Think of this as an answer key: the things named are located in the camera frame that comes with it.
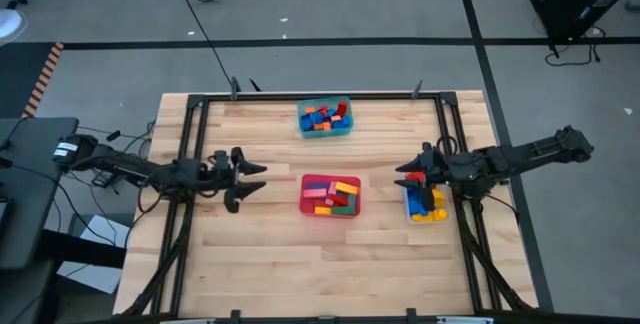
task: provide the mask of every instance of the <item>black metal frame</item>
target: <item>black metal frame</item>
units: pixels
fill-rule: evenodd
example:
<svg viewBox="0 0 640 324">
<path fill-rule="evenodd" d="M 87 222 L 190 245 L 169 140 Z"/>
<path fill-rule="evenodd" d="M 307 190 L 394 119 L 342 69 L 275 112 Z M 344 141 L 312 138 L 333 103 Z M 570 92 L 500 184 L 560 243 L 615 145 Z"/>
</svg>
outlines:
<svg viewBox="0 0 640 324">
<path fill-rule="evenodd" d="M 351 100 L 412 100 L 412 92 L 402 91 L 402 92 L 343 92 L 343 93 L 317 93 L 317 92 L 307 92 L 307 93 L 237 93 L 235 99 L 237 101 L 293 101 L 293 100 L 305 100 L 305 99 L 314 99 L 320 97 L 327 96 L 339 96 L 339 95 L 348 95 Z M 196 109 L 200 108 L 200 120 L 198 125 L 198 131 L 195 139 L 195 150 L 194 150 L 194 158 L 202 157 L 202 150 L 204 147 L 204 139 L 205 139 L 205 131 L 207 125 L 207 117 L 209 112 L 209 106 L 212 102 L 219 101 L 229 101 L 228 94 L 213 94 L 213 95 L 190 95 L 187 100 L 187 108 L 182 128 L 182 138 L 180 140 L 179 147 L 179 158 L 183 158 L 187 155 L 187 146 L 189 143 L 190 129 L 193 122 L 193 116 Z M 460 109 L 458 108 L 457 96 L 455 92 L 420 92 L 415 98 L 417 100 L 432 100 L 435 108 L 436 114 L 438 118 L 438 124 L 440 126 L 440 134 L 442 137 L 449 137 L 449 128 L 447 125 L 446 114 L 445 114 L 445 106 L 449 106 L 451 110 L 451 115 L 453 117 L 454 122 L 454 130 L 457 140 L 460 144 L 460 150 L 467 150 L 467 142 L 464 136 L 464 130 L 462 128 L 462 118 L 460 116 Z M 451 143 L 448 140 L 444 141 L 445 146 L 445 154 L 451 155 L 452 148 Z M 483 310 L 482 306 L 482 298 L 480 295 L 480 287 L 478 284 L 478 277 L 476 273 L 475 263 L 473 261 L 472 251 L 469 249 L 465 241 L 462 240 L 464 235 L 463 228 L 467 227 L 466 216 L 464 214 L 464 207 L 462 203 L 462 198 L 454 193 L 454 206 L 458 221 L 458 228 L 460 231 L 460 237 L 462 242 L 462 250 L 465 261 L 465 270 L 467 273 L 467 279 L 469 281 L 469 291 L 471 294 L 471 301 L 473 305 L 473 309 L 475 313 L 478 313 Z M 195 198 L 191 198 L 190 202 L 186 203 L 187 207 L 193 206 Z M 159 264 L 162 263 L 171 247 L 171 242 L 173 240 L 173 232 L 175 227 L 175 221 L 177 218 L 178 206 L 180 203 L 176 201 L 172 201 L 169 205 L 169 210 L 167 214 L 166 224 L 164 235 L 162 239 L 161 252 L 160 252 L 160 260 Z M 486 229 L 484 226 L 484 221 L 482 219 L 482 213 L 479 210 L 473 211 L 474 223 L 477 230 L 477 237 L 480 247 L 483 252 L 491 259 L 491 255 L 489 252 L 489 244 L 486 235 Z M 183 225 L 187 225 L 188 228 L 191 227 L 191 222 L 193 220 L 193 210 L 186 210 L 185 215 L 183 216 Z M 169 309 L 169 314 L 175 317 L 178 316 L 178 312 L 180 309 L 180 299 L 182 296 L 182 286 L 183 286 L 183 278 L 186 267 L 186 258 L 187 258 L 187 248 L 188 245 L 185 245 L 184 249 L 180 253 L 177 259 L 177 266 L 175 271 L 175 281 L 172 289 L 171 296 L 171 305 Z M 498 289 L 494 280 L 489 277 L 487 274 L 487 282 L 489 285 L 489 293 L 491 297 L 491 304 L 493 309 L 501 309 L 500 296 L 498 293 Z M 151 314 L 160 314 L 160 308 L 162 303 L 162 296 L 164 283 L 161 283 L 157 292 L 155 293 L 152 303 L 151 303 Z M 389 322 L 393 321 L 392 317 L 388 318 L 354 318 L 354 320 L 358 322 L 362 322 L 365 320 L 368 323 L 376 322 L 376 321 L 384 321 Z"/>
</svg>

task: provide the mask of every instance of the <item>blue block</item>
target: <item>blue block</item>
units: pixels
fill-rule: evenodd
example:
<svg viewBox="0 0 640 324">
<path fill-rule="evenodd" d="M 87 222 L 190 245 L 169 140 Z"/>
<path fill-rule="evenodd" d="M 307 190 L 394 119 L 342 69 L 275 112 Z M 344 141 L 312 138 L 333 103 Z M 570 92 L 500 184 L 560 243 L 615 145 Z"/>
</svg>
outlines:
<svg viewBox="0 0 640 324">
<path fill-rule="evenodd" d="M 429 212 L 422 207 L 420 202 L 420 192 L 416 189 L 407 189 L 407 200 L 409 201 L 409 213 L 429 215 Z"/>
<path fill-rule="evenodd" d="M 302 130 L 310 131 L 313 130 L 313 121 L 309 118 L 308 115 L 302 117 Z"/>
<path fill-rule="evenodd" d="M 311 118 L 311 121 L 314 124 L 322 124 L 322 121 L 324 120 L 324 116 L 320 112 L 310 113 L 309 118 Z"/>
<path fill-rule="evenodd" d="M 304 187 L 305 189 L 329 189 L 329 183 L 311 183 Z"/>
</svg>

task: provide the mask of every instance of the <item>teal plastic bin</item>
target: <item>teal plastic bin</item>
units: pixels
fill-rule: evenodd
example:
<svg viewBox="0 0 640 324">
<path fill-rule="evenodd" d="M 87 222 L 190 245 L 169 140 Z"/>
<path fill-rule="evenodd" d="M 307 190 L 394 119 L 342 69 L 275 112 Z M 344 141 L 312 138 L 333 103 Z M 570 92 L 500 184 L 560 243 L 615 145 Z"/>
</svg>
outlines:
<svg viewBox="0 0 640 324">
<path fill-rule="evenodd" d="M 306 108 L 314 108 L 318 109 L 321 106 L 328 106 L 329 109 L 338 109 L 338 103 L 341 101 L 347 102 L 347 116 L 349 117 L 349 126 L 346 128 L 335 128 L 331 130 L 312 130 L 312 131 L 304 131 L 302 129 L 302 117 L 305 115 Z M 347 135 L 351 133 L 351 129 L 353 128 L 353 112 L 351 111 L 351 100 L 346 96 L 337 96 L 337 97 L 329 97 L 329 98 L 320 98 L 320 99 L 310 99 L 310 100 L 301 100 L 298 102 L 298 128 L 300 128 L 300 133 L 302 133 L 302 137 L 305 139 L 312 138 L 324 138 L 330 136 L 338 136 L 338 135 Z"/>
</svg>

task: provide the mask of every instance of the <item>wooden table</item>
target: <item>wooden table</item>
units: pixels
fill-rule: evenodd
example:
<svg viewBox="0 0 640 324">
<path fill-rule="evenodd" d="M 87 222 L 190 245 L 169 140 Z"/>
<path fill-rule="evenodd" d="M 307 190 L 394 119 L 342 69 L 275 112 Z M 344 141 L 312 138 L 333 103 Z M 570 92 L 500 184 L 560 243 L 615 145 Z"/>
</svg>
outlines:
<svg viewBox="0 0 640 324">
<path fill-rule="evenodd" d="M 482 92 L 457 95 L 469 149 L 494 145 Z M 176 157 L 187 96 L 163 96 L 150 160 Z M 238 214 L 225 210 L 222 195 L 197 199 L 180 317 L 229 317 L 232 309 L 242 310 L 243 317 L 396 316 L 406 308 L 419 315 L 472 313 L 452 203 L 446 222 L 409 224 L 400 187 L 393 183 L 395 167 L 415 158 L 422 142 L 440 137 L 435 105 L 357 100 L 352 108 L 356 124 L 349 136 L 303 140 L 293 101 L 211 104 L 204 156 L 241 146 L 247 160 L 269 168 L 244 180 L 266 180 L 267 186 L 242 203 Z M 453 128 L 451 118 L 449 125 Z M 361 214 L 351 220 L 300 214 L 306 173 L 359 177 Z M 504 187 L 493 195 L 510 201 Z M 144 192 L 143 202 L 156 196 Z M 513 213 L 489 198 L 484 208 L 496 266 L 536 305 Z M 114 313 L 133 302 L 155 271 L 166 213 L 161 205 L 133 229 Z M 484 273 L 476 267 L 487 306 Z M 163 310 L 173 274 L 167 278 Z"/>
</svg>

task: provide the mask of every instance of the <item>white object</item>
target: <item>white object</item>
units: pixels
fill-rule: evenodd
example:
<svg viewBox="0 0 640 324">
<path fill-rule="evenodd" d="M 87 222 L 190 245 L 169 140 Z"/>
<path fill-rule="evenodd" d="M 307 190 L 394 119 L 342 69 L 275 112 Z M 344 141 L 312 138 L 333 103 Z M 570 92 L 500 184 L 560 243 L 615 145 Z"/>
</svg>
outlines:
<svg viewBox="0 0 640 324">
<path fill-rule="evenodd" d="M 27 28 L 27 17 L 17 10 L 0 9 L 0 45 L 14 41 Z"/>
<path fill-rule="evenodd" d="M 126 239 L 127 233 L 129 232 L 129 228 L 127 228 L 126 226 L 95 215 L 89 222 L 89 228 L 91 228 L 94 232 L 100 234 L 101 236 L 113 240 L 113 229 L 111 229 L 109 224 L 111 224 L 111 226 L 113 226 L 113 228 L 116 230 L 116 245 L 120 248 L 124 248 L 124 240 Z M 96 236 L 86 228 L 80 238 L 96 243 L 111 245 L 111 243 Z M 81 263 L 64 262 L 60 266 L 60 269 L 58 269 L 58 275 L 66 276 L 74 270 L 80 269 L 84 265 L 85 264 Z M 102 292 L 113 294 L 118 287 L 118 284 L 120 283 L 121 275 L 121 269 L 88 265 L 86 268 L 78 270 L 76 273 L 71 274 L 68 278 L 71 280 L 75 280 L 78 283 L 96 288 Z"/>
</svg>

